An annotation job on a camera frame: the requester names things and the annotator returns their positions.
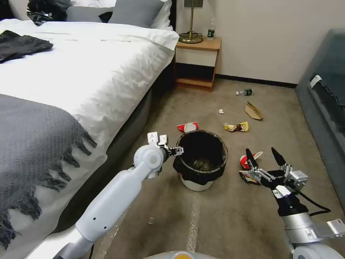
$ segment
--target white wall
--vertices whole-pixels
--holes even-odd
[[[20,20],[29,20],[26,15],[26,8],[28,6],[28,0],[9,0],[13,14],[15,18]]]
[[[189,30],[190,8],[178,0],[177,32]],[[204,0],[196,32],[216,18],[222,37],[217,73],[298,83],[330,28],[345,28],[344,0]]]

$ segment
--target water bottle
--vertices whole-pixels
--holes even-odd
[[[250,89],[244,89],[240,92],[236,92],[236,95],[252,95],[253,93],[253,90],[250,88]]]
[[[208,28],[208,33],[207,33],[207,39],[208,40],[213,40],[215,37],[215,29],[216,29],[216,25],[215,25],[215,18],[211,19],[211,24],[210,27]]]

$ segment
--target beige carpet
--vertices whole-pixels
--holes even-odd
[[[235,91],[252,88],[253,96],[235,96]],[[256,105],[263,121],[251,119],[244,111],[246,101]],[[217,258],[290,258],[282,240],[283,224],[270,191],[248,185],[239,175],[239,158],[245,148],[263,151],[259,165],[276,169],[271,155],[275,147],[295,169],[310,180],[304,192],[332,209],[314,219],[343,218],[344,214],[309,131],[293,89],[218,80],[212,93],[176,88],[154,105],[149,121],[121,166],[129,167],[134,152],[146,144],[146,133],[158,131],[174,145],[181,133],[176,125],[197,121],[201,129],[218,134],[229,150],[223,177],[209,190],[193,192],[180,181],[172,167],[164,164],[159,177],[145,180],[143,190],[128,210],[115,234],[100,240],[93,258],[139,259],[169,250],[195,251]],[[225,122],[248,121],[249,132],[227,132]],[[310,211],[316,208],[302,200]],[[344,240],[330,244],[345,256]]]

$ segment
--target white duvet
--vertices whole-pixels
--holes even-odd
[[[60,193],[37,187],[38,220],[10,211],[20,233],[0,257],[24,258],[57,225],[69,200],[106,161],[106,150],[152,83],[171,62],[178,35],[123,24],[0,22],[10,30],[54,44],[52,51],[0,64],[0,94],[53,105],[74,116],[98,143],[91,156],[73,154],[81,167],[64,165],[72,180]]]

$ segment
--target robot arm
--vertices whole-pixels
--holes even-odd
[[[166,135],[148,134],[149,145],[134,155],[134,165],[119,172],[90,203],[84,214],[70,229],[49,235],[26,259],[74,259],[87,253],[92,244],[111,229],[138,196],[145,178],[158,176],[163,163],[181,155],[183,148],[167,147]]]
[[[278,214],[285,224],[289,245],[293,247],[293,258],[299,258],[298,255],[306,251],[310,255],[317,254],[318,257],[304,256],[304,258],[343,258],[336,251],[319,242],[328,237],[342,237],[345,234],[345,224],[340,219],[314,223],[311,219],[312,215],[330,212],[330,209],[320,206],[301,193],[300,190],[308,181],[308,176],[301,171],[293,171],[292,166],[287,164],[274,148],[272,153],[280,168],[267,172],[259,168],[250,150],[246,149],[250,167],[248,174],[272,191],[279,206]],[[299,201],[298,194],[324,211],[309,214],[308,208]]]

